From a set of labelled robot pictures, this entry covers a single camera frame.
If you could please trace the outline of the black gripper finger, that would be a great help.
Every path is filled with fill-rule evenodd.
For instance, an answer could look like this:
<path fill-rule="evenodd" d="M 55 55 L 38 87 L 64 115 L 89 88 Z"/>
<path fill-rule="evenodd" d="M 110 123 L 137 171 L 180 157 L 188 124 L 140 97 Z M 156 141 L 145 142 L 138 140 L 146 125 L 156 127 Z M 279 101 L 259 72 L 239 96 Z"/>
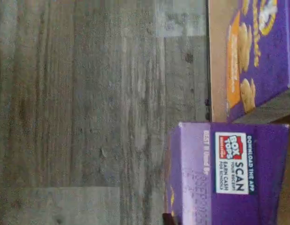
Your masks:
<path fill-rule="evenodd" d="M 176 222 L 170 213 L 163 213 L 162 221 L 163 221 L 163 225 L 176 225 Z"/>

